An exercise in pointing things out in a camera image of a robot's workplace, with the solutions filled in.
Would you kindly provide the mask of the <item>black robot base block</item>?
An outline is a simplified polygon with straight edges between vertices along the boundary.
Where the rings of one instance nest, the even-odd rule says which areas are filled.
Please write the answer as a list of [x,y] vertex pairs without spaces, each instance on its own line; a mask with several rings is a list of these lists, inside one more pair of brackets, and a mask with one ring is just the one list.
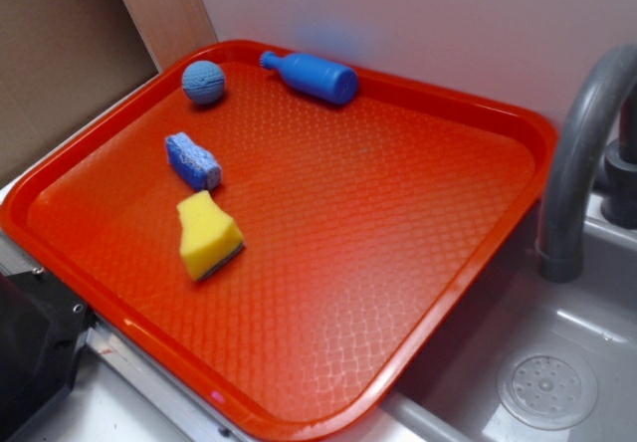
[[53,274],[1,277],[1,439],[20,437],[74,388],[92,313]]

